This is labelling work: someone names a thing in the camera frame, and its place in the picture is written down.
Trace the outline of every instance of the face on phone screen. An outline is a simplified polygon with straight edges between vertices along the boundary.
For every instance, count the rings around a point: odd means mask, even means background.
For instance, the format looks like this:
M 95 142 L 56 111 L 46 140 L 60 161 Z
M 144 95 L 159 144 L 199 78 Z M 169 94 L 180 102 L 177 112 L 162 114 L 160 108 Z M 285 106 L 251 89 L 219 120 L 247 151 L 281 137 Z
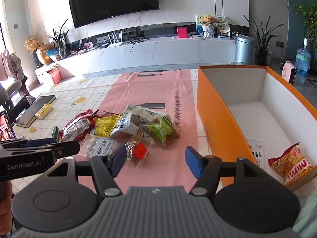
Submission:
M 0 141 L 14 140 L 15 135 L 11 129 L 7 115 L 0 113 Z

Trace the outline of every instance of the silver trash can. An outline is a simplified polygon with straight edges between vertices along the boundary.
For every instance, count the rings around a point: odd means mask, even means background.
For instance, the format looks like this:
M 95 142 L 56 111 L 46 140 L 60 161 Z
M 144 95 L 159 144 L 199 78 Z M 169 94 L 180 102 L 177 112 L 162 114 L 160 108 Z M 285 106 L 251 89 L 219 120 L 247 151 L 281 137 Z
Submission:
M 256 38 L 248 36 L 237 36 L 235 39 L 236 59 L 247 65 L 254 65 L 256 60 Z

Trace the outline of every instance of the open cardboard box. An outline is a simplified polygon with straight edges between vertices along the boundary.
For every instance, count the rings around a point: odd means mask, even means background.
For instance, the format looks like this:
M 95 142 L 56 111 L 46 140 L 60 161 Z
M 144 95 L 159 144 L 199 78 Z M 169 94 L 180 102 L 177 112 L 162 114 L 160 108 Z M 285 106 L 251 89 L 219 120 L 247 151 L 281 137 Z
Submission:
M 264 144 L 264 170 L 284 183 L 267 160 L 300 142 L 302 154 L 317 164 L 317 111 L 287 81 L 266 66 L 201 66 L 197 109 L 212 154 L 223 161 L 246 157 L 255 162 L 248 140 Z M 315 194 L 316 169 L 288 187 Z M 233 178 L 221 178 L 223 186 Z

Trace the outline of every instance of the red box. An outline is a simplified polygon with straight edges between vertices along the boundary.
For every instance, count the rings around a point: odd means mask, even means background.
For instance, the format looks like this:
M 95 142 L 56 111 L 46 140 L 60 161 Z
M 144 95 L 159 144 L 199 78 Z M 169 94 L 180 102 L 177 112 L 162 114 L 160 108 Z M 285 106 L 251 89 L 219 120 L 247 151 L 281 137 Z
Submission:
M 178 38 L 188 38 L 187 27 L 177 27 L 177 36 Z
M 57 84 L 61 81 L 61 74 L 60 74 L 59 70 L 50 71 L 50 75 L 51 75 L 51 78 L 52 78 L 54 84 Z

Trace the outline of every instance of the gray book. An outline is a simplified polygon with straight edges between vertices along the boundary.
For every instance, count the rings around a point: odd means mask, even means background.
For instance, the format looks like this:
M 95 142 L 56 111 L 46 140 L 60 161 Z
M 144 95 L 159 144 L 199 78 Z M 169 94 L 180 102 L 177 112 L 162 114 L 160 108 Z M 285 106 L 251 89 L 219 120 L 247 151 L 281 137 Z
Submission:
M 44 104 L 50 104 L 55 98 L 55 95 L 39 97 L 28 109 L 26 109 L 15 124 L 24 128 L 30 127 L 36 119 L 35 114 L 44 106 Z

